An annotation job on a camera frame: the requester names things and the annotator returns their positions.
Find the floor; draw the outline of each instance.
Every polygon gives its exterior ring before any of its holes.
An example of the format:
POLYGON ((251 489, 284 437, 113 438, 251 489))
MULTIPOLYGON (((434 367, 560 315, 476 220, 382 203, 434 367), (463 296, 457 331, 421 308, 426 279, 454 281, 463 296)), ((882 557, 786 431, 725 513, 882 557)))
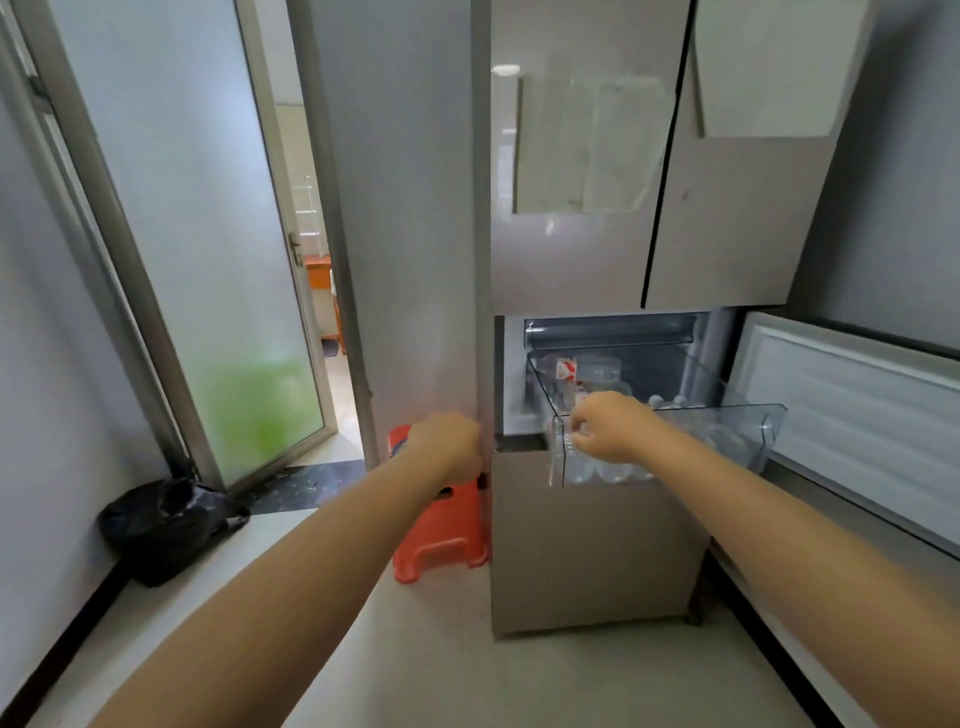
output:
MULTIPOLYGON (((75 726, 190 612, 312 511, 254 516, 158 589, 130 585, 31 722, 75 726)), ((384 573, 288 728, 781 726, 811 723, 733 616, 495 641, 486 567, 384 573)))
POLYGON ((360 425, 357 423, 357 408, 353 401, 353 385, 347 358, 339 353, 327 357, 326 375, 333 395, 333 409, 337 415, 338 432, 312 452, 308 452, 294 465, 320 465, 346 460, 363 460, 363 443, 360 442, 360 425))

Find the doorway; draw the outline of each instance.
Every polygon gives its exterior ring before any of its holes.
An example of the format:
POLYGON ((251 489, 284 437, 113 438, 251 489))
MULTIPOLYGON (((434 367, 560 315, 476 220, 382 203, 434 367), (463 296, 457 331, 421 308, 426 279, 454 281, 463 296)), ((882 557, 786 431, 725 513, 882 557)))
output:
POLYGON ((307 452, 295 468, 364 459, 356 402, 348 367, 336 279, 326 239, 315 156, 307 126, 300 75, 285 0, 237 0, 248 64, 268 153, 282 157, 274 167, 281 216, 295 259, 305 269, 309 287, 300 292, 304 320, 316 328, 324 351, 337 433, 307 452))

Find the freezer compartment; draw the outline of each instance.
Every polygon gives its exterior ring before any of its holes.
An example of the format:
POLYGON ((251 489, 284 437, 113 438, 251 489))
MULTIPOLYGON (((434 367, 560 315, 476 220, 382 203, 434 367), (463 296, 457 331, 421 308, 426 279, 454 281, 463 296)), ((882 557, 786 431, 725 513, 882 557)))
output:
POLYGON ((683 346, 532 351, 527 396, 550 449, 550 485, 652 479, 639 466, 604 463, 573 447, 570 412, 586 395, 604 390, 649 404, 673 426, 755 473, 763 470, 786 414, 780 404, 747 402, 683 346))

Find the refrigerator drawer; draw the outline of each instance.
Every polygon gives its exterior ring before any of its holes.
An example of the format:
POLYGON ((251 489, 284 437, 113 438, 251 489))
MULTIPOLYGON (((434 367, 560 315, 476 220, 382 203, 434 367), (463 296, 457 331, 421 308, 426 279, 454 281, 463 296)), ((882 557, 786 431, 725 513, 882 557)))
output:
POLYGON ((639 466, 603 463, 573 447, 570 412, 591 392, 613 390, 646 402, 670 424, 755 473, 763 470, 786 413, 780 404, 747 402, 674 344, 533 350, 527 386, 551 451, 549 481, 556 486, 653 477, 639 466))
POLYGON ((709 536, 659 482, 550 488, 550 453, 492 460, 495 635, 687 611, 709 536))

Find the wooden furniture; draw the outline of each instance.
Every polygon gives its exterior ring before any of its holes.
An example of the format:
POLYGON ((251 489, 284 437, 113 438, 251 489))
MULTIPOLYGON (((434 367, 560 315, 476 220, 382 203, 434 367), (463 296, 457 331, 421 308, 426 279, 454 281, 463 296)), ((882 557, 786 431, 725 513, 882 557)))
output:
POLYGON ((310 288, 314 291, 328 291, 332 287, 330 271, 330 254, 326 255, 305 255, 303 265, 306 267, 306 275, 310 280, 310 288))
MULTIPOLYGON (((313 291, 332 291, 333 290, 333 266, 330 263, 330 254, 326 255, 305 255, 303 265, 306 267, 306 275, 310 281, 310 290, 313 291)), ((344 328, 340 323, 340 305, 337 303, 336 295, 333 296, 333 312, 337 317, 337 332, 321 334, 322 339, 336 339, 340 345, 340 351, 347 355, 347 345, 344 343, 344 328)))

